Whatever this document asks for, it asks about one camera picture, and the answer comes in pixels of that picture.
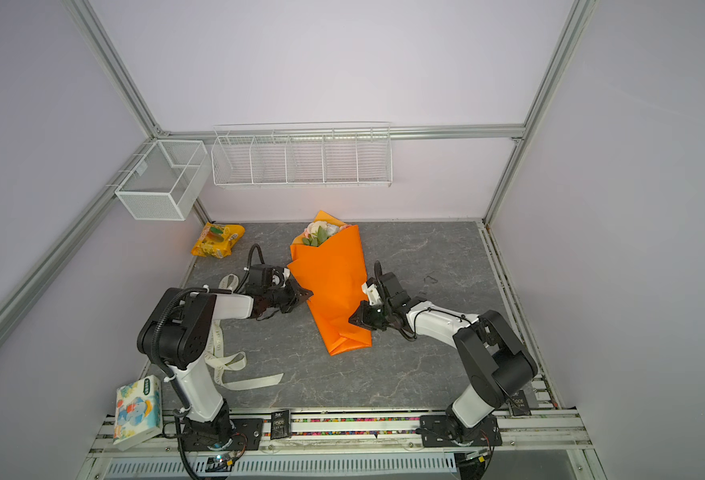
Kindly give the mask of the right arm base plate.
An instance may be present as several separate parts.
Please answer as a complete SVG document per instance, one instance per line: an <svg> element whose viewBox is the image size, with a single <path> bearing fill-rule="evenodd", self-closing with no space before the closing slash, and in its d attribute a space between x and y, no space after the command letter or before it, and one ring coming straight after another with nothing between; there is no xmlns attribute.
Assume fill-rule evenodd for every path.
<svg viewBox="0 0 705 480"><path fill-rule="evenodd" d="M496 418L488 415L476 426L466 427L448 414L422 415L416 433L428 448L497 447L502 439Z"/></svg>

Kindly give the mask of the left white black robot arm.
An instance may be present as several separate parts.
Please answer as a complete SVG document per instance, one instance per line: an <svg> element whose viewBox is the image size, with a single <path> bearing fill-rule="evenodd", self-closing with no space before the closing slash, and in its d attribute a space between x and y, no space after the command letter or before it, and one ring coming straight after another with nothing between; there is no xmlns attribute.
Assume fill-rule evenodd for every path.
<svg viewBox="0 0 705 480"><path fill-rule="evenodd" d="M170 288L138 334L138 351L164 372L180 402L178 416L212 423L226 414L218 388L240 391L274 386L280 374L226 382L224 373L248 365L246 354L224 354L224 320L264 320L286 314L312 298L290 279L282 285L246 288L238 293L208 286Z"/></svg>

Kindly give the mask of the orange wrapping paper sheet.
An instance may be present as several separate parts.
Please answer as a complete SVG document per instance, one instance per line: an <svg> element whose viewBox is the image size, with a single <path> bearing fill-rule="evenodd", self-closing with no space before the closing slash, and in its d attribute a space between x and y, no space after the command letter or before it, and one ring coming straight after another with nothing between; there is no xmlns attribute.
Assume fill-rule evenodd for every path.
<svg viewBox="0 0 705 480"><path fill-rule="evenodd" d="M348 323L348 318L366 300L361 286L367 280L359 228L320 211L314 221L326 221L338 233L318 247L302 245L302 234L290 245L292 277L314 295L308 308L331 356L370 348L371 333Z"/></svg>

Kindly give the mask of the cream fake rose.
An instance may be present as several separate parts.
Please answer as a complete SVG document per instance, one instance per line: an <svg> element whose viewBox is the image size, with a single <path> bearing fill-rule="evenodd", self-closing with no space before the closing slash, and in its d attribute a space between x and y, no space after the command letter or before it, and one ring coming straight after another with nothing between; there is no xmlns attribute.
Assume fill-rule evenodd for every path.
<svg viewBox="0 0 705 480"><path fill-rule="evenodd" d="M320 232L320 230L324 230L324 232L328 232L328 222L314 221L314 222L308 224L308 227L306 227L306 230L304 230L304 235L307 238L310 238L312 236L318 236L318 232Z"/></svg>

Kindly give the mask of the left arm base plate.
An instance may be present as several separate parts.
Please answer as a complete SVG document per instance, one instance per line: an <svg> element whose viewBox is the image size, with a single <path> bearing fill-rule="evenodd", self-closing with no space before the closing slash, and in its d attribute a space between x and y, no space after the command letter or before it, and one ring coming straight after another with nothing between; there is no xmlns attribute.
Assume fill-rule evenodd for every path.
<svg viewBox="0 0 705 480"><path fill-rule="evenodd" d="M264 420L234 418L216 425L184 419L180 423L180 432L186 452L256 451L262 441Z"/></svg>

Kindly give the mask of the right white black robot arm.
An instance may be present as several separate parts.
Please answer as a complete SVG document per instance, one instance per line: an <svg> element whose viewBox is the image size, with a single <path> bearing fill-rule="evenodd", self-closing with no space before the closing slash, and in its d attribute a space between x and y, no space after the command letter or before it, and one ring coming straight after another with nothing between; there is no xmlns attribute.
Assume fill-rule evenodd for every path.
<svg viewBox="0 0 705 480"><path fill-rule="evenodd" d="M454 437L476 428L538 374L522 340L495 310L466 314L423 298L398 307L362 301L348 322L369 331L396 329L407 340L432 338L456 350L468 386L446 411Z"/></svg>

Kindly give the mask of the white fake rose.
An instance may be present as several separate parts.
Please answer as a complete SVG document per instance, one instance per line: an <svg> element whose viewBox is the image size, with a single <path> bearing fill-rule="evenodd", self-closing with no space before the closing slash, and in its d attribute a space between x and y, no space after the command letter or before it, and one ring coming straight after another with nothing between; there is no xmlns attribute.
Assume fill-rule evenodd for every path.
<svg viewBox="0 0 705 480"><path fill-rule="evenodd" d="M320 230L320 232L318 232L318 236L312 236L310 238L307 238L304 234L302 234L300 241L302 242L302 245L318 247L328 241L328 239L332 238L332 236L336 235L336 233L338 233L338 228L334 225L328 225L328 232Z"/></svg>

